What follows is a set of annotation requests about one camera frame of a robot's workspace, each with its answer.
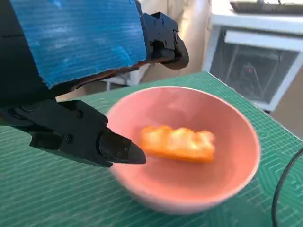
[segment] blue fabric cover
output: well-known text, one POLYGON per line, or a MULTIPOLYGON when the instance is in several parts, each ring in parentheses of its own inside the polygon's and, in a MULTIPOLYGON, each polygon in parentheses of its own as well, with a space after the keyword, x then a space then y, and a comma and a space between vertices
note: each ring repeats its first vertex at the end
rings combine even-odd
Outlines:
POLYGON ((146 59, 134 0, 10 0, 49 88, 146 59))

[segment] green cutting mat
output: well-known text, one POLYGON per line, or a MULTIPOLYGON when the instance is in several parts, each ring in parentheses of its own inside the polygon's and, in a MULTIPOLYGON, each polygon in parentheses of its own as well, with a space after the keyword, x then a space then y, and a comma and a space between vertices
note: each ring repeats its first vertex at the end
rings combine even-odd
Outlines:
MULTIPOLYGON (((204 213, 171 216, 149 210, 114 180, 108 169, 78 164, 28 147, 30 137, 0 127, 1 227, 270 227, 277 181, 302 142, 232 89, 207 73, 113 90, 83 100, 106 113, 121 97, 160 85, 200 89, 237 107, 262 144, 257 175, 238 195, 204 213)), ((280 195, 282 227, 303 226, 303 160, 298 160, 280 195)))

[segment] black device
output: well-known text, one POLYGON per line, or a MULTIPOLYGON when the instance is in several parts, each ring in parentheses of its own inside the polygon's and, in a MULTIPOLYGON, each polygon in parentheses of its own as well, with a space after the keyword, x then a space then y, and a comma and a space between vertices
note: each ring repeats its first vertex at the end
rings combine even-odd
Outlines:
POLYGON ((237 13, 303 15, 303 5, 281 4, 279 0, 276 4, 265 3, 264 1, 256 3, 231 1, 230 3, 237 13))
POLYGON ((140 14, 147 57, 128 68, 109 70, 64 82, 49 89, 39 76, 34 58, 9 0, 0 1, 0 125, 32 136, 30 146, 78 162, 98 166, 143 164, 143 151, 107 128, 105 115, 80 100, 56 102, 55 97, 82 85, 161 63, 170 69, 188 64, 188 53, 177 23, 158 12, 140 14))

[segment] food piece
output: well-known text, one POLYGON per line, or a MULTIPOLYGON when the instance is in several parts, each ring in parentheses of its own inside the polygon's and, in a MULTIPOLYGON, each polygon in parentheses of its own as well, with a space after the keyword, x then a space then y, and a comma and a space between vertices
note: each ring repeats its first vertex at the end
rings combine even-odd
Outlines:
POLYGON ((142 129, 141 139, 141 148, 146 154, 192 162, 214 159, 214 135, 208 131, 149 126, 142 129))

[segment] pink bowl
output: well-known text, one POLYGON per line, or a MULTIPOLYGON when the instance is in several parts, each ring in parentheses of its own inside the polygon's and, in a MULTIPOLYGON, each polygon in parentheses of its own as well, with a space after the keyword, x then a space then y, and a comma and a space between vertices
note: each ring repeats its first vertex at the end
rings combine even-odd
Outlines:
POLYGON ((107 114, 108 126, 140 146, 145 126, 168 125, 215 135, 212 163, 147 157, 145 165, 114 164, 111 172, 140 202, 173 214, 213 207, 244 188, 260 162, 258 137, 249 121, 227 102, 185 87, 134 92, 107 114))

